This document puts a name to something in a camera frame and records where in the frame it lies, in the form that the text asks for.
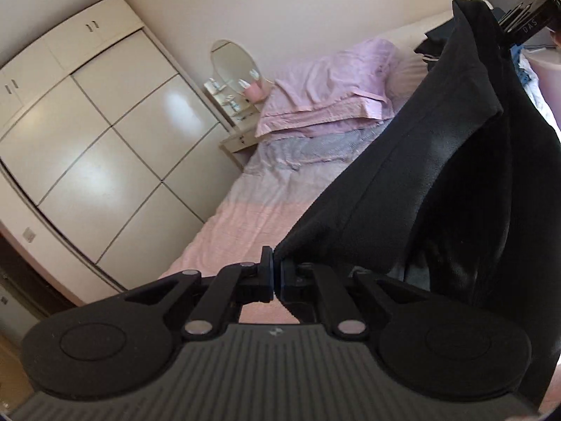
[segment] ribbed gray surface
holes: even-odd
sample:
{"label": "ribbed gray surface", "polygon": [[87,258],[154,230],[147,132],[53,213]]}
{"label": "ribbed gray surface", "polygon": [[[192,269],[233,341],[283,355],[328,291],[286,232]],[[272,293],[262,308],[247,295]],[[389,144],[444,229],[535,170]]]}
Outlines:
{"label": "ribbed gray surface", "polygon": [[389,378],[360,343],[323,326],[231,325],[219,339],[189,343],[161,378],[100,402],[35,394],[15,421],[504,421],[532,414],[513,395],[453,403]]}

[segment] wardrobe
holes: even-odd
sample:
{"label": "wardrobe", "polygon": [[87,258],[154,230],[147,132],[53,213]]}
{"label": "wardrobe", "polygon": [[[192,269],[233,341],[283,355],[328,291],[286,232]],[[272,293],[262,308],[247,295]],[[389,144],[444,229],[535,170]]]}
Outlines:
{"label": "wardrobe", "polygon": [[228,123],[124,0],[0,71],[0,221],[75,303],[155,280],[239,176]]}

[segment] mirror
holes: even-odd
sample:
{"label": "mirror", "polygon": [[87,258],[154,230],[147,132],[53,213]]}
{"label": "mirror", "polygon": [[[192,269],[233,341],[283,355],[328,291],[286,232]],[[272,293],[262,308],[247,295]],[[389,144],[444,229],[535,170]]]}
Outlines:
{"label": "mirror", "polygon": [[253,58],[232,41],[216,41],[210,51],[210,60],[220,79],[240,95],[243,93],[243,87],[238,81],[243,79],[252,83],[254,79],[249,74],[252,69],[261,74]]}

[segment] bed sheet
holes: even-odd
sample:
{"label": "bed sheet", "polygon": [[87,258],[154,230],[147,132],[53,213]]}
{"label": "bed sheet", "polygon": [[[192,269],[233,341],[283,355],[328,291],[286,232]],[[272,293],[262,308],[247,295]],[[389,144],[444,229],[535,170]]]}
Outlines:
{"label": "bed sheet", "polygon": [[[232,189],[162,277],[197,269],[203,277],[241,261],[259,261],[275,247],[319,194],[389,122],[343,134],[262,142]],[[241,321],[296,322],[278,301],[246,306]]]}

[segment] black jacket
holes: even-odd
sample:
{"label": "black jacket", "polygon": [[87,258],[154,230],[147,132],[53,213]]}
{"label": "black jacket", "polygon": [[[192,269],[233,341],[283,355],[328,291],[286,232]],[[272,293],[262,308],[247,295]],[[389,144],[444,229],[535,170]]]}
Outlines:
{"label": "black jacket", "polygon": [[523,327],[538,404],[561,349],[561,148],[524,92],[485,3],[388,128],[319,196],[276,261],[344,261]]}

